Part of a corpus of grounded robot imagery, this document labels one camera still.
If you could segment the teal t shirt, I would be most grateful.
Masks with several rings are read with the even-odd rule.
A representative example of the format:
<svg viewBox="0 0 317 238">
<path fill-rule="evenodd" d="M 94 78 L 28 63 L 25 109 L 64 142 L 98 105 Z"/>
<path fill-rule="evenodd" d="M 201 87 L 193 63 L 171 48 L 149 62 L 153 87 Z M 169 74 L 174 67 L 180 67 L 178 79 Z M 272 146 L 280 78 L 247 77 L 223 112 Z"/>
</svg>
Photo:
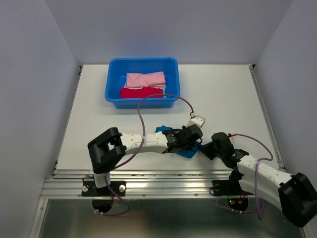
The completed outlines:
<svg viewBox="0 0 317 238">
<path fill-rule="evenodd" d="M 164 130 L 173 130 L 173 128 L 165 126 L 165 125 L 162 125 L 162 126 L 156 127 L 155 133 L 160 132 L 160 131 L 164 131 Z M 192 148 L 185 148 L 185 149 L 182 149 L 182 150 L 179 149 L 178 151 L 176 151 L 176 154 L 178 154 L 178 155 L 180 155 L 182 157 L 191 159 L 197 153 L 197 151 L 199 150 L 200 146 L 201 146 L 201 142 L 196 141 L 193 144 Z"/>
</svg>

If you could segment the blue plastic bin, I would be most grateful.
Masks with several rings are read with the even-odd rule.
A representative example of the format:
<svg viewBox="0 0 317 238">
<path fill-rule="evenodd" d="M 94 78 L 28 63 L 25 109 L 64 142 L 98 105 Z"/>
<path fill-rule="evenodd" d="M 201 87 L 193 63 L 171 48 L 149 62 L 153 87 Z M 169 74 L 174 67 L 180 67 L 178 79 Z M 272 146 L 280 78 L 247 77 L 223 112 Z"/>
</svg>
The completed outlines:
<svg viewBox="0 0 317 238">
<path fill-rule="evenodd" d="M 180 96 L 178 62 L 175 58 L 116 58 L 110 61 L 105 99 L 118 109 L 135 109 L 146 96 L 141 107 L 171 108 Z"/>
</svg>

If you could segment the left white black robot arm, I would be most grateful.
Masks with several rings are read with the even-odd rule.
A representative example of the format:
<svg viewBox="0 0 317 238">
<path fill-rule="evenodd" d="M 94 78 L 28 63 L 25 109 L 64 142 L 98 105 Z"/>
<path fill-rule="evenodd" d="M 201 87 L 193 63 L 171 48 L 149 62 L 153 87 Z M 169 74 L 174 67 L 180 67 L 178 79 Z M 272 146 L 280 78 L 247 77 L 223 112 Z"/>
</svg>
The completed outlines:
<svg viewBox="0 0 317 238">
<path fill-rule="evenodd" d="M 118 163 L 126 155 L 133 159 L 138 153 L 177 154 L 194 150 L 203 136 L 201 128 L 191 124 L 147 135 L 121 133 L 116 127 L 106 130 L 87 145 L 94 172 L 93 190 L 101 196 L 109 196 L 110 187 L 118 190 L 119 185 L 111 184 L 110 172 L 120 167 Z"/>
</svg>

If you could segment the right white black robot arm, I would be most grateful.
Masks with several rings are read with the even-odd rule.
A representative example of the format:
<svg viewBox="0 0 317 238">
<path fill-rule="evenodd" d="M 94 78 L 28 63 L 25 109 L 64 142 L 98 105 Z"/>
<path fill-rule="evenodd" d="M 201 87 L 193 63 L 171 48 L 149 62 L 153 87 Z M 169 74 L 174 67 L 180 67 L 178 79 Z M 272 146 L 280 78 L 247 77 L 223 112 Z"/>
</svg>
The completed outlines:
<svg viewBox="0 0 317 238">
<path fill-rule="evenodd" d="M 280 171 L 237 149 L 232 134 L 215 133 L 211 142 L 200 147 L 210 160 L 219 158 L 232 173 L 226 180 L 213 180 L 210 194 L 235 196 L 253 194 L 274 205 L 295 226 L 304 227 L 317 215 L 317 191 L 307 176 Z"/>
</svg>

